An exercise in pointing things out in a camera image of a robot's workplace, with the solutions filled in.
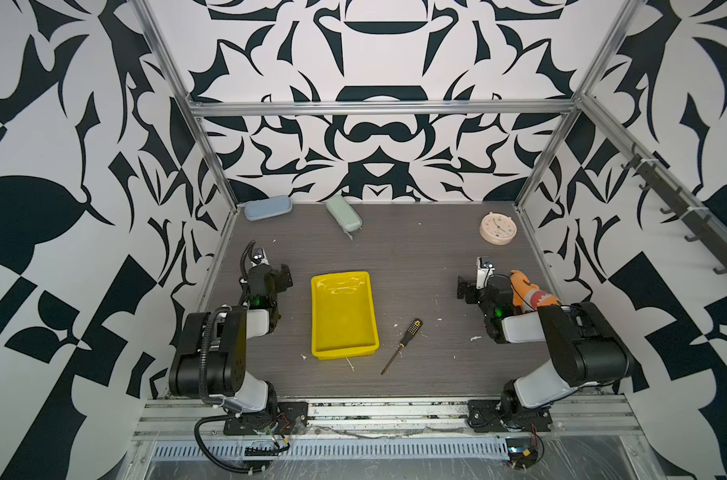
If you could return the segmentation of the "black yellow screwdriver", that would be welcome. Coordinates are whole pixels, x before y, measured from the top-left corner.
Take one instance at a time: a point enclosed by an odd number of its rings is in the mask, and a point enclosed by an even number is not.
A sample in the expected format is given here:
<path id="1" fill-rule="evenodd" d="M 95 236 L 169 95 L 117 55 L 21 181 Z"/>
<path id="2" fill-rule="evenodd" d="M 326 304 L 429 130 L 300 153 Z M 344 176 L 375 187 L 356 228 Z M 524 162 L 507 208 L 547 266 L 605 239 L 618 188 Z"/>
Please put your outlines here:
<path id="1" fill-rule="evenodd" d="M 409 327 L 407 328 L 407 330 L 405 330 L 405 333 L 403 334 L 403 337 L 401 338 L 401 341 L 397 346 L 397 350 L 395 350 L 393 356 L 389 358 L 389 361 L 387 362 L 387 364 L 385 364 L 383 370 L 381 370 L 381 376 L 384 376 L 387 373 L 387 370 L 389 370 L 391 364 L 393 364 L 393 362 L 399 357 L 399 354 L 401 354 L 401 352 L 409 345 L 409 342 L 411 342 L 411 340 L 413 340 L 413 338 L 415 338 L 415 336 L 419 334 L 419 330 L 421 330 L 422 327 L 423 321 L 421 321 L 421 319 L 419 318 L 415 318 L 415 320 L 413 320 L 411 324 L 409 324 Z"/>

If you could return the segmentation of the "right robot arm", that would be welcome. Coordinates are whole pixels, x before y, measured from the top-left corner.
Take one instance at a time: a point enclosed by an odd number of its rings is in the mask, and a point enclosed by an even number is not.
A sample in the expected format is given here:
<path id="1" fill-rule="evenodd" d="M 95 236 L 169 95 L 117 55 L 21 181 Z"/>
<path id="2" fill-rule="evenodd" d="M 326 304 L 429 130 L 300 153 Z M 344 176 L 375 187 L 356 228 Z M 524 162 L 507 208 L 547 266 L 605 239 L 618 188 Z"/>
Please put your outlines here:
<path id="1" fill-rule="evenodd" d="M 483 274 L 475 282 L 459 277 L 457 298 L 479 306 L 495 343 L 543 343 L 549 353 L 543 365 L 507 382 L 499 399 L 469 402 L 467 425 L 477 433 L 549 431 L 555 402 L 635 371 L 635 358 L 599 307 L 563 304 L 519 270 Z"/>

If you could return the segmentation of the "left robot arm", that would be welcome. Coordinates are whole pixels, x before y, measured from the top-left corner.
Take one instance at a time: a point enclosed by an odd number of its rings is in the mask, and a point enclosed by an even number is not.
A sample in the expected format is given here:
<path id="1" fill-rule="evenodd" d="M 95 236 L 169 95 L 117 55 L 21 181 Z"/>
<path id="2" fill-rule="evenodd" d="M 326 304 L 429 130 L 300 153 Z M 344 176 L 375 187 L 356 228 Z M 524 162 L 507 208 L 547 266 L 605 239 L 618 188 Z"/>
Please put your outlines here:
<path id="1" fill-rule="evenodd" d="M 248 371 L 247 343 L 272 334 L 279 320 L 279 294 L 294 285 L 286 264 L 271 266 L 265 250 L 250 241 L 240 259 L 241 296 L 233 305 L 187 316 L 169 375 L 173 396 L 200 400 L 219 410 L 193 427 L 201 454 L 221 470 L 256 475 L 267 471 L 291 447 L 289 434 L 307 424 L 307 402 L 281 402 L 270 382 Z M 270 446 L 247 446 L 227 462 L 207 446 L 202 429 L 221 423 L 226 435 L 265 435 Z"/>

